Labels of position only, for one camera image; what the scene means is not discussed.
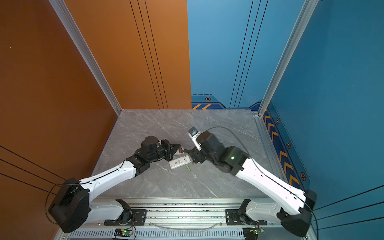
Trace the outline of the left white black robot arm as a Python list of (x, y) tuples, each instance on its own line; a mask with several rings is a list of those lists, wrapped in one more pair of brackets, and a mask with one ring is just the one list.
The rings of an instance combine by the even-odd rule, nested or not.
[(64, 233), (71, 233), (90, 222), (128, 221), (131, 209), (123, 200), (115, 200), (105, 206), (94, 206), (93, 200), (116, 185), (142, 174), (151, 163), (172, 161), (175, 154), (182, 151), (180, 144), (159, 141), (154, 136), (146, 137), (141, 147), (117, 166), (79, 181), (74, 178), (66, 180), (59, 186), (48, 212)]

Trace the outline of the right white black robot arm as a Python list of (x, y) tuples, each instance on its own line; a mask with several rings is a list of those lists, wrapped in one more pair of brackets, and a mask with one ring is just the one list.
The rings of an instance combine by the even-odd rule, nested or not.
[(273, 200), (269, 208), (250, 199), (243, 200), (238, 210), (242, 224), (259, 227), (260, 221), (279, 221), (289, 233), (302, 238), (306, 236), (317, 200), (315, 192), (289, 185), (258, 164), (245, 148), (225, 147), (209, 131), (191, 128), (188, 134), (195, 144), (189, 152), (194, 163), (209, 161), (223, 173), (253, 185)]

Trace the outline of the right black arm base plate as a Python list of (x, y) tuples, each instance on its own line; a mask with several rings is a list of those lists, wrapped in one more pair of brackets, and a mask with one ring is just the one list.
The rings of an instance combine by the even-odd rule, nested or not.
[(228, 226), (237, 226), (237, 225), (244, 225), (244, 226), (266, 226), (268, 224), (267, 221), (259, 220), (255, 221), (252, 220), (243, 210), (240, 209), (226, 209), (226, 223)]

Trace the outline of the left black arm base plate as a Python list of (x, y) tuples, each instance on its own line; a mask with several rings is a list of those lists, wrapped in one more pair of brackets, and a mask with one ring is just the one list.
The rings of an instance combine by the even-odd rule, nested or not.
[(105, 226), (143, 226), (147, 210), (124, 210), (116, 220), (105, 220)]

